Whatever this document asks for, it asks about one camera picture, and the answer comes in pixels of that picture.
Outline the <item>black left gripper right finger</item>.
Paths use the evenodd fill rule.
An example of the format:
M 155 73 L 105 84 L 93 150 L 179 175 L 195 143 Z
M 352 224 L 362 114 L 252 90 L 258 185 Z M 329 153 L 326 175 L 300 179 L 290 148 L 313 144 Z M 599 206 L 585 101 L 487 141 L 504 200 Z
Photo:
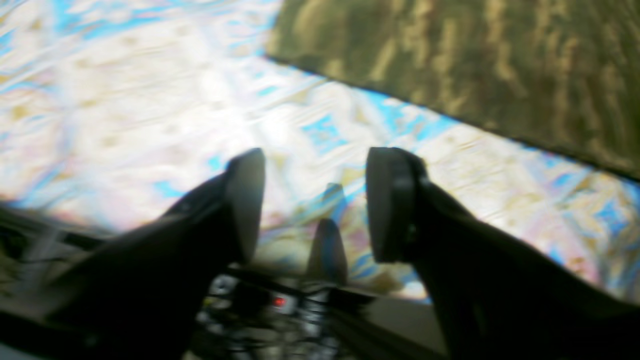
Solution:
M 639 307 L 477 219 L 422 159 L 372 147 L 366 211 L 375 260 L 410 264 L 452 360 L 637 360 Z

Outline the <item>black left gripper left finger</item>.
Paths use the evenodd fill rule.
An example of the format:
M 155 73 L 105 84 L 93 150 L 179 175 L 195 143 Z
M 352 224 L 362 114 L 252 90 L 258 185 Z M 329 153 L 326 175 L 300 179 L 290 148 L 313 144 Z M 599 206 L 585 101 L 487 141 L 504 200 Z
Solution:
M 89 360 L 180 359 L 214 278 L 254 255 L 265 184 L 261 149 L 234 157 L 50 283 L 46 323 L 89 335 Z

